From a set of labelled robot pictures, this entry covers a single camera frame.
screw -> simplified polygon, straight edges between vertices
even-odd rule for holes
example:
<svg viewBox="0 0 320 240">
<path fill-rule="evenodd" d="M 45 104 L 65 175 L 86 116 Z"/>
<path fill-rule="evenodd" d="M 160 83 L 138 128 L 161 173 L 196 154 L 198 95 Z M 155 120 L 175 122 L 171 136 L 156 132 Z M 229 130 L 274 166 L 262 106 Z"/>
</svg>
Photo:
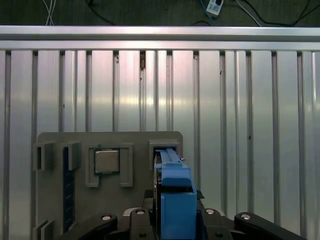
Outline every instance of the screw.
<svg viewBox="0 0 320 240">
<path fill-rule="evenodd" d="M 102 217 L 102 220 L 103 220 L 103 221 L 108 221 L 108 220 L 110 220 L 110 219 L 111 219 L 110 216 L 103 216 L 103 217 Z"/>
<path fill-rule="evenodd" d="M 244 220 L 250 220 L 251 219 L 251 217 L 249 215 L 247 215 L 247 214 L 242 214 L 241 218 L 243 218 Z"/>
<path fill-rule="evenodd" d="M 144 239 L 147 236 L 145 232 L 139 234 L 139 238 Z"/>
<path fill-rule="evenodd" d="M 215 211 L 213 211 L 212 209 L 207 209 L 205 210 L 205 212 L 210 215 L 215 213 Z"/>
<path fill-rule="evenodd" d="M 217 238 L 222 238 L 224 235 L 223 235 L 221 232 L 216 232 L 216 233 L 215 233 L 215 236 L 216 236 Z"/>
</svg>

metal bolt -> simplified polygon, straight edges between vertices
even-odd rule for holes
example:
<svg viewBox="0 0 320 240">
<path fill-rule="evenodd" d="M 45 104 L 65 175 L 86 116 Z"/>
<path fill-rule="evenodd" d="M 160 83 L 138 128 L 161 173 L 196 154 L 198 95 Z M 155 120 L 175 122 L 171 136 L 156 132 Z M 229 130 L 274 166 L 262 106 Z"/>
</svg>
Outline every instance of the metal bolt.
<svg viewBox="0 0 320 240">
<path fill-rule="evenodd" d="M 207 209 L 205 210 L 205 212 L 210 215 L 215 213 L 215 211 L 213 211 L 212 209 Z"/>
<path fill-rule="evenodd" d="M 110 216 L 103 216 L 103 217 L 102 217 L 102 220 L 103 220 L 103 221 L 108 221 L 108 220 L 110 220 L 110 219 L 111 219 Z"/>
<path fill-rule="evenodd" d="M 249 215 L 247 215 L 247 214 L 242 214 L 241 218 L 243 218 L 244 220 L 250 220 L 251 219 L 251 217 Z"/>
</svg>

gray fixture plate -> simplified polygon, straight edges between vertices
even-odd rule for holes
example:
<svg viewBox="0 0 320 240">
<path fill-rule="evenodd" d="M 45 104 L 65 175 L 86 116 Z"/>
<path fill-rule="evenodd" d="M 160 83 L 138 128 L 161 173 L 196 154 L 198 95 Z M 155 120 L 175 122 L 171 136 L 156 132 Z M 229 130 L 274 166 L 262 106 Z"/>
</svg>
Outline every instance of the gray fixture plate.
<svg viewBox="0 0 320 240">
<path fill-rule="evenodd" d="M 151 162 L 157 147 L 174 147 L 182 157 L 183 137 L 177 131 L 41 133 L 33 147 L 36 226 L 54 221 L 50 225 L 54 237 L 63 232 L 64 148 L 68 148 L 68 168 L 74 171 L 77 223 L 106 212 L 120 217 L 126 209 L 140 207 L 145 190 L 153 188 Z M 119 149 L 119 172 L 96 175 L 95 149 Z"/>
</svg>

gray holder block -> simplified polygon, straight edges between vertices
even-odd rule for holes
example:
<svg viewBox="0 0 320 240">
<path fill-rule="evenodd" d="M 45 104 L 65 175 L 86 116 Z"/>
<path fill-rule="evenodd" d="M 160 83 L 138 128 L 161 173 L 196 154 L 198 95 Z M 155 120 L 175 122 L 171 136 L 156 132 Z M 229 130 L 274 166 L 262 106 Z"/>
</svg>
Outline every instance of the gray holder block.
<svg viewBox="0 0 320 240">
<path fill-rule="evenodd" d="M 174 148 L 176 153 L 182 158 L 182 146 L 177 140 L 149 140 L 149 169 L 154 169 L 154 150 L 157 148 Z"/>
<path fill-rule="evenodd" d="M 43 142 L 33 145 L 33 170 L 47 171 L 54 167 L 55 142 Z"/>
<path fill-rule="evenodd" d="M 132 187 L 134 184 L 133 144 L 126 143 L 120 148 L 120 186 Z"/>
<path fill-rule="evenodd" d="M 61 144 L 62 149 L 68 148 L 68 170 L 72 171 L 80 166 L 81 143 L 79 141 L 70 141 Z"/>
<path fill-rule="evenodd" d="M 41 228 L 41 240 L 54 240 L 54 223 L 52 220 Z"/>
<path fill-rule="evenodd" d="M 38 226 L 34 227 L 32 230 L 32 240 L 41 240 L 41 228 L 46 225 L 48 221 L 40 223 Z"/>
<path fill-rule="evenodd" d="M 85 148 L 85 185 L 88 188 L 99 187 L 99 176 L 95 175 L 95 148 L 90 146 Z"/>
</svg>

black cable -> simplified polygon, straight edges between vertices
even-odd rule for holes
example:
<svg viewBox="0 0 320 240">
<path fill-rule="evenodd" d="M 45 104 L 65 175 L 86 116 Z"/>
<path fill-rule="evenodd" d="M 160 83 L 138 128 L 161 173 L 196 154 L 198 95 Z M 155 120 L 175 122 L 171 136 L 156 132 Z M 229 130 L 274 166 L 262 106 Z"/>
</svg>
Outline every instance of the black cable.
<svg viewBox="0 0 320 240">
<path fill-rule="evenodd" d="M 310 0 L 307 1 L 303 11 L 301 12 L 299 18 L 292 22 L 292 23 L 282 23 L 282 22 L 272 22 L 272 21 L 267 21 L 267 20 L 264 20 L 259 12 L 255 9 L 255 7 L 247 0 L 242 0 L 244 3 L 246 3 L 247 5 L 249 5 L 250 8 L 252 8 L 252 10 L 255 12 L 255 14 L 257 15 L 257 17 L 265 24 L 271 24 L 271 25 L 279 25 L 279 26 L 282 26 L 282 27 L 294 27 L 298 22 L 300 22 L 302 19 L 304 19 L 306 16 L 308 16 L 309 14 L 311 14 L 313 11 L 315 11 L 318 7 L 320 7 L 320 4 L 318 6 L 316 6 L 315 8 L 313 8 L 311 11 L 309 11 L 308 13 L 304 14 L 305 11 L 307 10 L 309 4 L 310 4 Z"/>
<path fill-rule="evenodd" d="M 301 18 L 301 17 L 305 14 L 307 8 L 309 7 L 310 2 L 311 2 L 311 0 L 308 0 L 308 1 L 307 1 L 307 3 L 306 3 L 306 5 L 305 5 L 304 9 L 302 10 L 299 18 Z"/>
<path fill-rule="evenodd" d="M 208 23 L 207 21 L 204 21 L 204 20 L 195 21 L 194 23 L 191 24 L 191 26 L 194 26 L 197 24 L 206 24 L 206 25 L 212 27 L 212 25 L 210 25 L 210 23 Z"/>
<path fill-rule="evenodd" d="M 114 22 L 108 20 L 107 18 L 101 16 L 96 10 L 94 10 L 94 8 L 92 7 L 92 2 L 93 0 L 85 0 L 86 4 L 88 5 L 88 8 L 90 8 L 90 10 L 94 13 L 94 15 L 96 15 L 98 18 L 100 18 L 101 20 L 103 20 L 104 22 L 110 24 L 110 25 L 116 25 Z"/>
<path fill-rule="evenodd" d="M 306 16 L 308 16 L 309 14 L 313 13 L 315 10 L 317 10 L 318 8 L 320 8 L 320 4 L 318 4 L 317 6 L 315 6 L 314 8 L 312 8 L 310 11 L 308 11 L 305 15 L 303 15 L 298 21 L 300 22 L 300 20 L 304 19 Z"/>
</svg>

